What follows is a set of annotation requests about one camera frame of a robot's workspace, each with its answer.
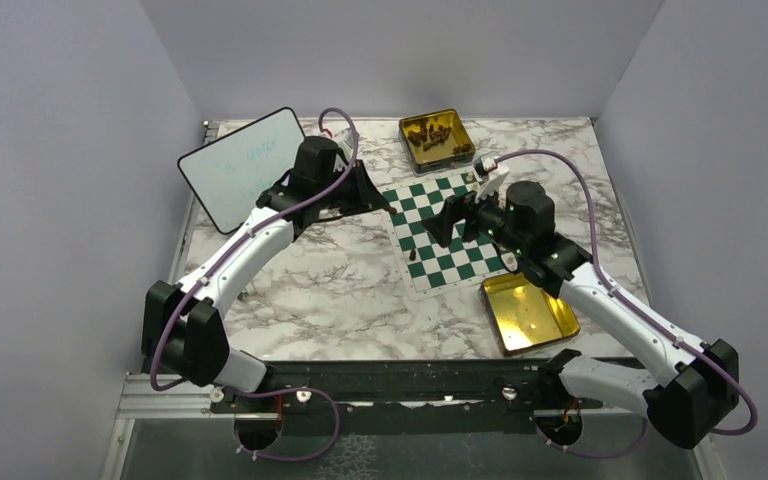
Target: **small whiteboard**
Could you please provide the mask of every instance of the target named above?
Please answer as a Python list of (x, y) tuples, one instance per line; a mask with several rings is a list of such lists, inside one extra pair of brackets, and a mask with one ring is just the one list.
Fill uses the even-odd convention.
[(261, 192), (293, 168), (305, 134), (289, 107), (178, 159), (178, 169), (220, 233), (246, 221)]

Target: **gray wall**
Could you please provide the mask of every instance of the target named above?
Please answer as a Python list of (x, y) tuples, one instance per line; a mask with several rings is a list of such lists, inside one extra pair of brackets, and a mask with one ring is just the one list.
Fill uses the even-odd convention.
[(199, 111), (598, 115), (661, 0), (142, 0)]
[(200, 117), (136, 0), (0, 1), (0, 479), (97, 478)]
[(597, 132), (654, 306), (741, 354), (729, 478), (768, 479), (768, 2), (666, 0)]

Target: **green and white chessboard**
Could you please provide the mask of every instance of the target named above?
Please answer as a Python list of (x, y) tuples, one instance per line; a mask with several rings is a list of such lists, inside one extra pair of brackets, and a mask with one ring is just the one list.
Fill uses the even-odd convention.
[[(387, 232), (396, 264), (411, 300), (422, 300), (461, 288), (476, 286), (487, 277), (504, 272), (502, 261), (485, 237), (463, 243), (464, 224), (455, 225), (449, 248), (434, 242), (420, 221), (440, 212), (443, 200), (467, 193), (475, 181), (470, 168), (430, 174), (421, 179), (385, 187), (390, 205), (398, 212), (386, 215)], [(410, 260), (416, 249), (416, 259)]]

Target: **marble table surface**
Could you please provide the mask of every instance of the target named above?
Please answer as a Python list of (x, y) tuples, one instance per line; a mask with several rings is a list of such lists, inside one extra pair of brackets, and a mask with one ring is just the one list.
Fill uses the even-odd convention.
[[(218, 134), (246, 123), (222, 122)], [(314, 134), (314, 123), (302, 120), (305, 132)], [(396, 119), (358, 119), (356, 124), (361, 135), (359, 158), (379, 188), (413, 177), (399, 143)], [(645, 300), (638, 265), (589, 119), (467, 119), (464, 125), (479, 155), (527, 146), (555, 150), (572, 159), (587, 178), (596, 202), (603, 266)], [(345, 124), (335, 117), (326, 126), (336, 131)], [(589, 245), (584, 196), (564, 164), (549, 157), (506, 164), (511, 169), (508, 183), (524, 178), (541, 182), (555, 201), (558, 230)], [(197, 203), (192, 208), (197, 213), (181, 249), (187, 272), (205, 262), (227, 239)], [(422, 301), (406, 296), (384, 230), (384, 215), (375, 212), (314, 225), (274, 257), (225, 318), (231, 347), (268, 360), (501, 357), (475, 288)], [(577, 313), (581, 332), (576, 337), (525, 356), (551, 357), (563, 348), (594, 357), (629, 355), (598, 325)]]

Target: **gold tin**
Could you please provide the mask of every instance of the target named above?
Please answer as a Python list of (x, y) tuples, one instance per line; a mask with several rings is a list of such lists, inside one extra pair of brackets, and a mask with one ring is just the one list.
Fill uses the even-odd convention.
[(572, 338), (581, 330), (569, 305), (535, 287), (521, 273), (484, 280), (479, 297), (504, 356)]
[[(419, 146), (410, 141), (411, 132), (419, 133), (423, 125), (427, 130), (430, 130), (432, 125), (435, 129), (442, 126), (452, 130), (445, 142), (425, 150), (424, 146), (428, 140)], [(405, 148), (411, 168), (417, 175), (467, 164), (475, 156), (475, 145), (472, 144), (458, 112), (454, 109), (399, 120), (399, 138)], [(463, 148), (465, 145), (469, 145), (465, 151), (453, 153), (455, 147)]]

